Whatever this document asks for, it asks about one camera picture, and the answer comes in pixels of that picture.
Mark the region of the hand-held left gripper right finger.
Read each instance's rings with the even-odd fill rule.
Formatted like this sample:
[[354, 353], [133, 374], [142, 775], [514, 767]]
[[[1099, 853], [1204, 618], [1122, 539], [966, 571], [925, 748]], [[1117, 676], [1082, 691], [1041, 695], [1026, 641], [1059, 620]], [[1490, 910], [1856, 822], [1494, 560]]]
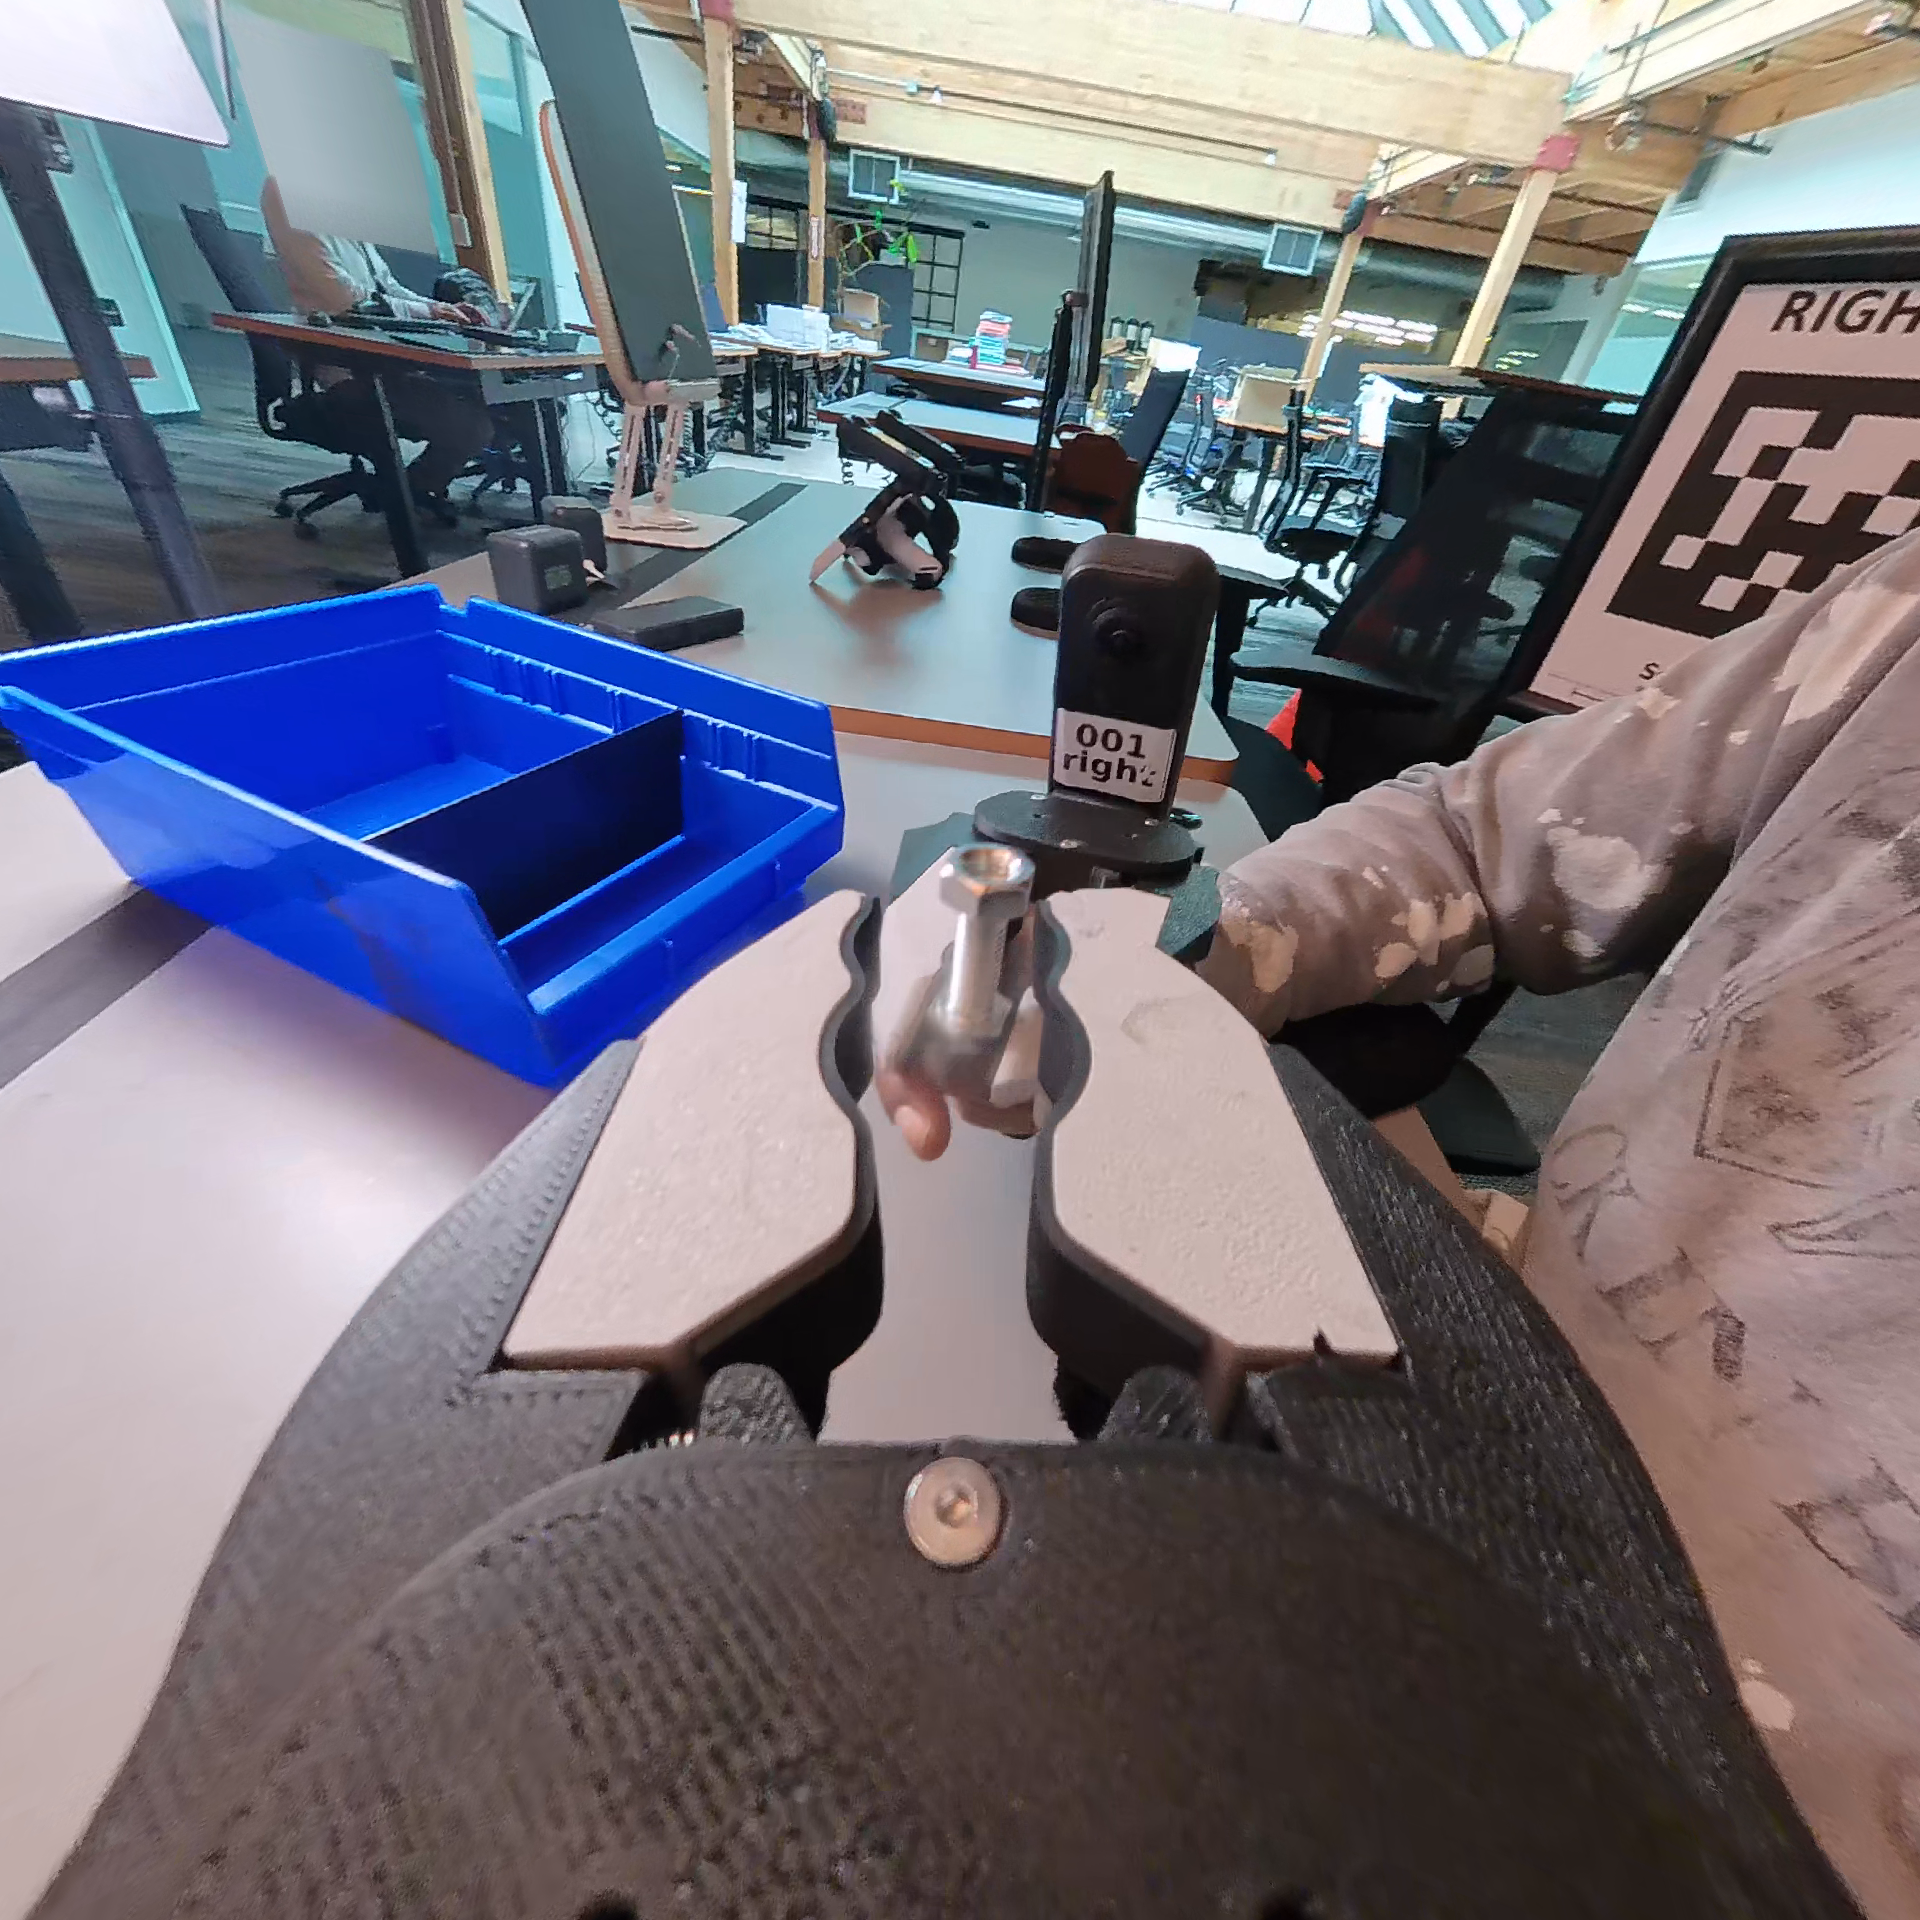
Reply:
[[1269, 1046], [1160, 948], [1167, 910], [1035, 912], [1028, 1315], [1084, 1396], [1171, 1367], [1222, 1425], [1253, 1378], [1391, 1369], [1403, 1345]]

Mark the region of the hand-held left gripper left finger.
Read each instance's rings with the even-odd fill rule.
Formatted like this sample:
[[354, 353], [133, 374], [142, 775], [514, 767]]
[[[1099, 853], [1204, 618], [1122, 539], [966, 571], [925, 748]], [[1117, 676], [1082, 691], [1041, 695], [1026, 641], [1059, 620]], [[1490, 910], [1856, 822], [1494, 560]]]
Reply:
[[838, 889], [702, 975], [636, 1053], [500, 1343], [514, 1372], [641, 1372], [687, 1407], [733, 1363], [807, 1422], [876, 1332], [880, 901]]

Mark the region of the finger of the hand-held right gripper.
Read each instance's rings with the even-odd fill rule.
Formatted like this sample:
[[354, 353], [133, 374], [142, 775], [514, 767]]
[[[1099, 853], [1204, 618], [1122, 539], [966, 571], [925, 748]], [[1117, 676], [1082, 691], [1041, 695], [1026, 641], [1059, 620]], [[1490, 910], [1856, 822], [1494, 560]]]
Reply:
[[925, 1035], [928, 1006], [949, 964], [956, 910], [940, 891], [901, 891], [885, 904], [873, 991], [874, 1086], [880, 1100], [949, 1100]]
[[996, 996], [1005, 1001], [1005, 1032], [987, 1091], [988, 1121], [1042, 1121], [1048, 1114], [1042, 1082], [1046, 1013], [1036, 989], [1042, 930], [1044, 907], [1030, 904], [1003, 938]]

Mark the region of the silver hex bolt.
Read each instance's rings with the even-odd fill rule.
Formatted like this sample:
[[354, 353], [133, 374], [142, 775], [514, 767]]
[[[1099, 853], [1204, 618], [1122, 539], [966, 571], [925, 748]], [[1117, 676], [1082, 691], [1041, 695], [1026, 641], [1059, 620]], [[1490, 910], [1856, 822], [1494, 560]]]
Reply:
[[1026, 912], [1023, 891], [955, 910], [947, 954], [898, 1049], [909, 1076], [969, 1100], [993, 1096], [1019, 1009], [1009, 949]]

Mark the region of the silver hex nut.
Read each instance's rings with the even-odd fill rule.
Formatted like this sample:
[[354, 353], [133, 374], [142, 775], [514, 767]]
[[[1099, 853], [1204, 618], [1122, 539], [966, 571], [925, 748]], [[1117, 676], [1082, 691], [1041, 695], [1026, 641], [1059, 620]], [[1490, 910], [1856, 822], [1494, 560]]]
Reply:
[[987, 928], [1013, 926], [1026, 915], [1038, 867], [1017, 846], [969, 841], [955, 846], [934, 875], [940, 901], [960, 920]]

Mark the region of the blue plastic bin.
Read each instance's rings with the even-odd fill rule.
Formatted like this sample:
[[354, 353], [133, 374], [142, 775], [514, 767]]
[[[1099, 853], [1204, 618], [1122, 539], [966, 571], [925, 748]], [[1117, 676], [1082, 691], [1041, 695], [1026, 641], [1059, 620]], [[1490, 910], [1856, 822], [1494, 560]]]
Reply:
[[124, 875], [536, 1087], [804, 905], [831, 709], [435, 586], [5, 655]]

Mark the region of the person's right hand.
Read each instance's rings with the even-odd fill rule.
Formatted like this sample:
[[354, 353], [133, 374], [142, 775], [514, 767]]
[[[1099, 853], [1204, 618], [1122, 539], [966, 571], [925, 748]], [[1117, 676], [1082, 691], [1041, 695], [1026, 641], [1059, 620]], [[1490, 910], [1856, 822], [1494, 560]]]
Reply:
[[993, 1074], [966, 1067], [960, 1083], [944, 1086], [928, 1080], [902, 1047], [890, 1047], [876, 1062], [876, 1096], [885, 1115], [923, 1162], [937, 1162], [949, 1151], [958, 1123], [1006, 1139], [1035, 1138], [1042, 1120], [988, 1120]]

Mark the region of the black and white device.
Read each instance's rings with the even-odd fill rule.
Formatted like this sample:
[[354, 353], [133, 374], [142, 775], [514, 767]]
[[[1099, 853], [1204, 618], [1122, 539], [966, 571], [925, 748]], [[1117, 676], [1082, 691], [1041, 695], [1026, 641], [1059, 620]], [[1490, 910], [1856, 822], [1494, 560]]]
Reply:
[[849, 564], [866, 577], [892, 574], [919, 592], [944, 586], [960, 539], [953, 486], [964, 473], [958, 451], [909, 421], [896, 405], [837, 424], [838, 451], [886, 470], [885, 486], [814, 560], [809, 581]]

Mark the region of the black mesh office chair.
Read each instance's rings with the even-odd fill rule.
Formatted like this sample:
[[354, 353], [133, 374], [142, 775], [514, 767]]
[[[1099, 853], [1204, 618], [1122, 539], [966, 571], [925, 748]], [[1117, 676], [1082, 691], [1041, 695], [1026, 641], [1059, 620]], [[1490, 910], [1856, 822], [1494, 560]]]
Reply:
[[1270, 839], [1410, 766], [1464, 758], [1545, 659], [1638, 404], [1492, 374], [1468, 396], [1485, 405], [1459, 443], [1443, 394], [1389, 404], [1354, 577], [1313, 641], [1246, 655], [1255, 606], [1305, 602], [1309, 583], [1221, 571], [1211, 706]]

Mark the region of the black computer monitor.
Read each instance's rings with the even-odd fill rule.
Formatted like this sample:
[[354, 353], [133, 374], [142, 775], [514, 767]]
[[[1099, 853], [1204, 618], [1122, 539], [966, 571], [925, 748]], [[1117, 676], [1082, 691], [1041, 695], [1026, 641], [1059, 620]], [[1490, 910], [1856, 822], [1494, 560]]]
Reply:
[[1115, 251], [1118, 190], [1115, 169], [1099, 173], [1082, 198], [1077, 265], [1072, 276], [1072, 331], [1068, 351], [1068, 382], [1060, 419], [1087, 426], [1092, 421], [1094, 394], [1100, 382], [1103, 347], [1109, 320], [1109, 287]]

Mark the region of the black flat device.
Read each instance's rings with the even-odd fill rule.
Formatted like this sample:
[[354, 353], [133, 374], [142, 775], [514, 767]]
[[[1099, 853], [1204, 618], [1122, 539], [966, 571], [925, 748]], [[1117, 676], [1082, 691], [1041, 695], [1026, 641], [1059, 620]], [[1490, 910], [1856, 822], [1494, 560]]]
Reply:
[[588, 613], [586, 625], [612, 640], [659, 653], [676, 653], [743, 635], [746, 611], [702, 594], [628, 602]]

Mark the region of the wooden board stand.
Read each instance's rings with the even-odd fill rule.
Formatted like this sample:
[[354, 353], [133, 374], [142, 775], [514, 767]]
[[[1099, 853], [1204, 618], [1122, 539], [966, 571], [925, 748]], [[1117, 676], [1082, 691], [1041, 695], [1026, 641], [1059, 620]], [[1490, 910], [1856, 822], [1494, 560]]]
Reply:
[[586, 203], [568, 153], [560, 106], [541, 103], [541, 149], [551, 173], [574, 254], [588, 317], [602, 355], [602, 369], [623, 401], [620, 448], [611, 504], [602, 514], [608, 539], [649, 547], [707, 551], [744, 527], [727, 514], [690, 512], [674, 502], [674, 486], [689, 419], [721, 396], [718, 376], [678, 378], [681, 347], [693, 335], [668, 328], [668, 371], [642, 376], [635, 369], [618, 328], [612, 287], [599, 254]]

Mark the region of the small black box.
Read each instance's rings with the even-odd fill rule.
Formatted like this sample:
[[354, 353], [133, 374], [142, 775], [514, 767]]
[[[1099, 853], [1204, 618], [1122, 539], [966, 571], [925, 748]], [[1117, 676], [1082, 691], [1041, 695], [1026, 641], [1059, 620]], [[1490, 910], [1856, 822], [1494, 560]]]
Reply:
[[586, 607], [602, 576], [582, 536], [565, 526], [503, 527], [487, 539], [490, 600], [541, 615]]

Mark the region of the black flat panel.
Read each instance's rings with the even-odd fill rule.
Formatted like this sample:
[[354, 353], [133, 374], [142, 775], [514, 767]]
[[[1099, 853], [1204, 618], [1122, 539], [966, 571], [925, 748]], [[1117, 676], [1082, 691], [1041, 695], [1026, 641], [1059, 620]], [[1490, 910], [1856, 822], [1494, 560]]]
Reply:
[[701, 284], [620, 4], [526, 1], [523, 10], [626, 368], [641, 383], [717, 380]]

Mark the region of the wooden desk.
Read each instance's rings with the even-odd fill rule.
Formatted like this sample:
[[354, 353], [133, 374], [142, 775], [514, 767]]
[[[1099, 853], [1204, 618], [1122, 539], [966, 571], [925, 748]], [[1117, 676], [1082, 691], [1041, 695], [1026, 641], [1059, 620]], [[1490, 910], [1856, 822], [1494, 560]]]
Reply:
[[507, 434], [509, 476], [526, 482], [533, 499], [572, 489], [568, 409], [599, 389], [602, 358], [593, 350], [525, 350], [435, 333], [426, 326], [358, 323], [350, 315], [232, 313], [213, 315], [216, 329], [281, 338], [315, 371], [334, 368], [362, 380], [373, 394], [370, 451], [379, 476], [380, 515], [389, 527], [396, 574], [428, 568], [420, 539], [408, 459], [393, 413], [396, 378], [432, 376], [482, 405]]
[[[5, 333], [2, 451], [99, 450], [112, 459], [99, 413], [79, 399], [80, 383], [80, 363], [64, 346]], [[29, 646], [84, 635], [80, 613], [9, 480], [2, 480], [2, 592]]]

